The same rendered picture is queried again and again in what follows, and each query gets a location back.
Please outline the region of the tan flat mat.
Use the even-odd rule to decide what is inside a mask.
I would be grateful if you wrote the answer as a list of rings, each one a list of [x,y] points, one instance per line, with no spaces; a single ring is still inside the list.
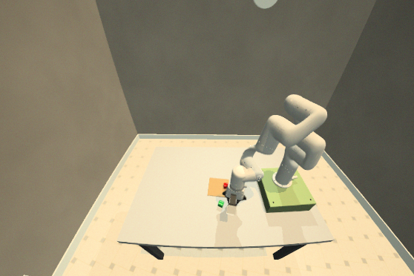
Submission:
[[[226,190],[223,183],[229,183],[226,179],[209,178],[208,196],[225,197],[222,193]]]

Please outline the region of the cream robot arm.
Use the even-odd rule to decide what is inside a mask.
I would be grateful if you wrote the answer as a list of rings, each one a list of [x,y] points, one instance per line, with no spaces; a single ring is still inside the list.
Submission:
[[[268,118],[257,143],[243,152],[240,165],[232,169],[229,185],[232,191],[240,192],[247,188],[245,182],[263,179],[264,173],[252,157],[256,151],[273,154],[279,143],[285,146],[285,151],[279,169],[272,176],[275,185],[288,188],[298,178],[294,176],[298,166],[308,171],[318,164],[326,143],[314,131],[325,122],[326,110],[298,95],[288,96],[284,108],[294,118],[294,124],[278,115]]]

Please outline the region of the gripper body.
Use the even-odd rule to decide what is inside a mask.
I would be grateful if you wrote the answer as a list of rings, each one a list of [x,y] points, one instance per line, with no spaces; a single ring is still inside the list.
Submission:
[[[230,198],[231,194],[236,194],[237,195],[236,200],[242,200],[243,199],[243,196],[244,196],[244,191],[245,191],[245,188],[242,191],[240,191],[240,192],[232,191],[230,189],[229,184],[228,184],[227,189],[226,189],[226,197]]]

